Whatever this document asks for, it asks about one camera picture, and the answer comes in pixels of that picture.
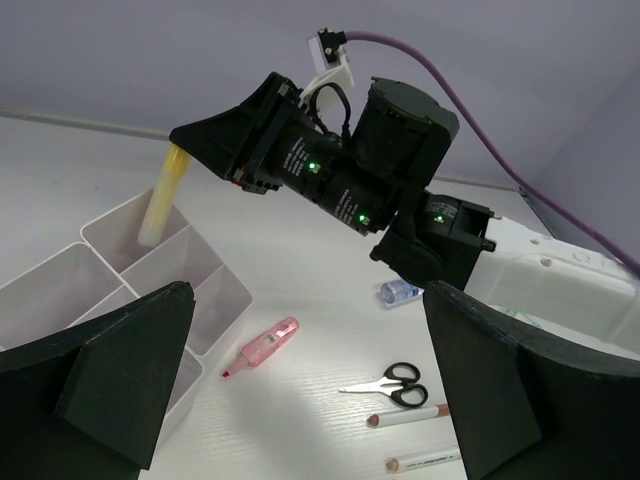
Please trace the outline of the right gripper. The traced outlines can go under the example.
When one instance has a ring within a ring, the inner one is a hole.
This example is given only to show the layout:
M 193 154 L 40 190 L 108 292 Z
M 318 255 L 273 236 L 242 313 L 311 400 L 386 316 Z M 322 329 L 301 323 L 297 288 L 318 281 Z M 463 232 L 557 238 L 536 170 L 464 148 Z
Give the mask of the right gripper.
M 300 92 L 289 78 L 272 72 L 236 107 L 176 127 L 169 140 L 245 192 L 277 191 L 282 182 L 271 174 L 268 154 L 287 129 L 310 125 L 298 106 Z

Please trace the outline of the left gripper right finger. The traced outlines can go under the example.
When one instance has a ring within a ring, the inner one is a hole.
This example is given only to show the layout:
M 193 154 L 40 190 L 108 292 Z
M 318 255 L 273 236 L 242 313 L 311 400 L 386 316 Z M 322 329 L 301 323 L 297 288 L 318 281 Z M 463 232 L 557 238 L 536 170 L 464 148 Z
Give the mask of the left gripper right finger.
M 470 479 L 636 479 L 639 363 L 444 283 L 423 304 Z

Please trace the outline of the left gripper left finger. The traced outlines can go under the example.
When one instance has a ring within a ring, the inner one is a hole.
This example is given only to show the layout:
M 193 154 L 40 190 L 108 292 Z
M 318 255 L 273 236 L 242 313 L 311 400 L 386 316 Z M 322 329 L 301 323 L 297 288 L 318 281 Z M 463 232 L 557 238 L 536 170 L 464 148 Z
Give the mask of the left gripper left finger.
M 149 469 L 194 310 L 175 281 L 2 352 L 2 472 Z

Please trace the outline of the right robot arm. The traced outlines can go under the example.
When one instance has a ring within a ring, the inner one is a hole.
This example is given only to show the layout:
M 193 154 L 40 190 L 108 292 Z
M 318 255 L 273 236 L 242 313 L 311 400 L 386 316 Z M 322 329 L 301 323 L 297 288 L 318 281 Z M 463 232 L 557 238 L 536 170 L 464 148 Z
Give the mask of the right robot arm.
M 371 258 L 414 286 L 440 280 L 637 351 L 639 278 L 628 267 L 429 191 L 458 128 L 425 92 L 376 78 L 359 121 L 331 132 L 316 99 L 273 73 L 238 106 L 169 139 L 247 192 L 287 187 L 362 235 L 380 233 Z

